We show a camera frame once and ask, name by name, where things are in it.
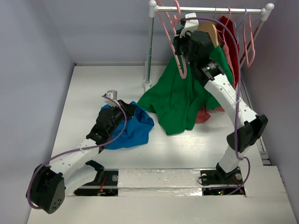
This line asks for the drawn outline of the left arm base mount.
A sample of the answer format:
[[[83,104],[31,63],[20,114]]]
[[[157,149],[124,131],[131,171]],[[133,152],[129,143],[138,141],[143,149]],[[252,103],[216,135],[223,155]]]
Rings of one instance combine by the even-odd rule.
[[[94,160],[85,163],[87,168],[95,171],[92,181],[85,183],[74,191],[76,196],[118,196],[118,169],[105,169]]]

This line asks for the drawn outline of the pink plastic hanger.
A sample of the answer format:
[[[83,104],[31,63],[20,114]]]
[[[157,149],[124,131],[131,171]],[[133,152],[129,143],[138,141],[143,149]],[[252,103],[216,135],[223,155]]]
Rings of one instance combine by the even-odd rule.
[[[177,23],[180,22],[180,19],[181,19],[181,10],[180,10],[180,5],[179,5],[179,2],[177,0],[174,1],[174,5],[175,5],[175,8],[177,10],[177,14],[173,16],[173,18],[171,19],[168,11],[164,11],[164,13],[166,14],[166,17],[171,25],[171,29],[172,29],[172,32],[173,32],[173,38],[171,39],[171,36],[168,32],[168,29],[166,27],[166,24],[160,14],[159,11],[157,11],[157,15],[160,19],[160,22],[162,24],[162,27],[164,29],[164,32],[166,34],[166,37],[168,38],[168,42],[169,42],[169,45],[170,45],[170,48],[172,50],[172,53],[173,53],[173,56],[174,56],[174,59],[176,61],[176,64],[177,64],[177,67],[178,67],[178,71],[179,71],[179,74],[180,74],[180,77],[182,79],[185,79],[186,76],[187,76],[187,66],[186,66],[186,62],[185,62],[185,59],[182,55],[177,55],[177,50],[178,50],[178,47],[180,46],[180,35],[177,35],[177,31],[175,29],[175,25]]]

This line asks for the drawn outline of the blue t-shirt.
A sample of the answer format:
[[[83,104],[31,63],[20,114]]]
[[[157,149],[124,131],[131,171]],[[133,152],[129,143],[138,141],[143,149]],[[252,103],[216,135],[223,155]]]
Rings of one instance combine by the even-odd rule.
[[[121,136],[107,145],[106,149],[131,148],[148,143],[149,133],[154,127],[154,121],[135,101],[132,101],[130,105],[137,106],[133,117],[127,121]]]

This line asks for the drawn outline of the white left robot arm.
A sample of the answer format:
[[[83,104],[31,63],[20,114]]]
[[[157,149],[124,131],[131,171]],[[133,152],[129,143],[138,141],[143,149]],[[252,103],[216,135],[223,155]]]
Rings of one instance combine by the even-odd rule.
[[[95,125],[76,149],[60,153],[35,168],[26,193],[32,208],[52,214],[67,194],[73,194],[86,183],[104,182],[105,168],[94,157],[117,140],[112,136],[116,128],[132,119],[137,109],[122,100],[112,103],[115,107],[100,110]]]

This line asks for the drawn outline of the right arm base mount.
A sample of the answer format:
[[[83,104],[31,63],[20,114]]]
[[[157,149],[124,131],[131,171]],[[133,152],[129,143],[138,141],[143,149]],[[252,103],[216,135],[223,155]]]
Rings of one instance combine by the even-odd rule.
[[[200,171],[197,179],[204,196],[246,195],[239,167],[225,173],[219,165],[215,169]]]

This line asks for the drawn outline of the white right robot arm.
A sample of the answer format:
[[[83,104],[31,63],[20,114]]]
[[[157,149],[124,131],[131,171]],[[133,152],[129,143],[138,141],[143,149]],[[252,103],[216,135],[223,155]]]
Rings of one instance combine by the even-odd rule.
[[[212,94],[234,125],[235,130],[227,136],[228,147],[215,171],[216,180],[226,183],[232,178],[241,157],[261,137],[268,119],[247,106],[230,84],[224,67],[211,57],[213,43],[208,33],[177,33],[173,43],[175,54],[185,58],[192,76]]]

